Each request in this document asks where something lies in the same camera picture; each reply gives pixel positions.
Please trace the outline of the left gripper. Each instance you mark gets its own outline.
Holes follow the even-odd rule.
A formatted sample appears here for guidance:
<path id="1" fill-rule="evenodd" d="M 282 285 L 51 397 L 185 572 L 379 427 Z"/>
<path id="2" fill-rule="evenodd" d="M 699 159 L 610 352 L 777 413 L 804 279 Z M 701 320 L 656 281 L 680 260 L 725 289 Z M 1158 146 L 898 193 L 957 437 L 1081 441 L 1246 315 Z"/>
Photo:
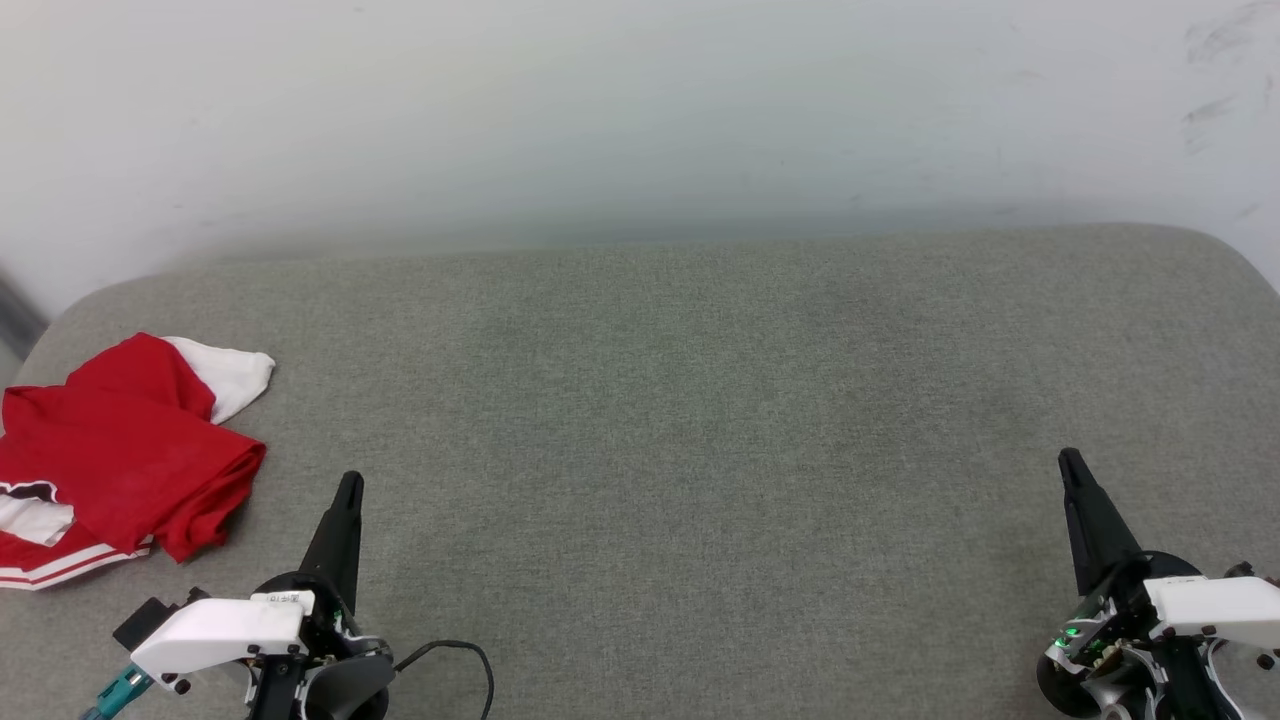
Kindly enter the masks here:
<path id="1" fill-rule="evenodd" d="M 298 571 L 261 584 L 255 600 L 300 606 L 294 634 L 279 650 L 252 646 L 246 661 L 246 720 L 384 720 L 396 678 L 389 644 L 355 616 L 364 477 L 346 471 Z"/>

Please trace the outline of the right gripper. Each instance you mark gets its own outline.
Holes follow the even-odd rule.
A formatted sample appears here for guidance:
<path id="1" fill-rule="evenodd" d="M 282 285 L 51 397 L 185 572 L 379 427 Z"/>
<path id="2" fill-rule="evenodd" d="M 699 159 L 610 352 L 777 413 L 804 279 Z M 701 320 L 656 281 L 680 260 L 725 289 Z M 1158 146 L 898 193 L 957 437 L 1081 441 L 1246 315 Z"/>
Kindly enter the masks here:
<path id="1" fill-rule="evenodd" d="M 1160 630 L 1147 580 L 1202 574 L 1140 544 L 1080 451 L 1059 452 L 1076 593 L 1083 596 L 1036 665 L 1041 694 L 1075 720 L 1243 720 L 1213 660 L 1226 646 L 1210 632 Z"/>

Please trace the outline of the red and white jersey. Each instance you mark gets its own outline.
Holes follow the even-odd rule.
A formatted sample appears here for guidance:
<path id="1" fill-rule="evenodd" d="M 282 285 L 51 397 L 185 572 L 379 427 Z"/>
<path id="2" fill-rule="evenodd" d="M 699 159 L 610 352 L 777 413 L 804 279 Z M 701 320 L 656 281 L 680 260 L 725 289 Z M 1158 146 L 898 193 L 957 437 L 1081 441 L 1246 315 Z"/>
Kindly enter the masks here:
<path id="1" fill-rule="evenodd" d="M 138 333 L 54 386 L 0 395 L 0 591 L 224 544 L 265 443 L 227 427 L 274 360 Z"/>

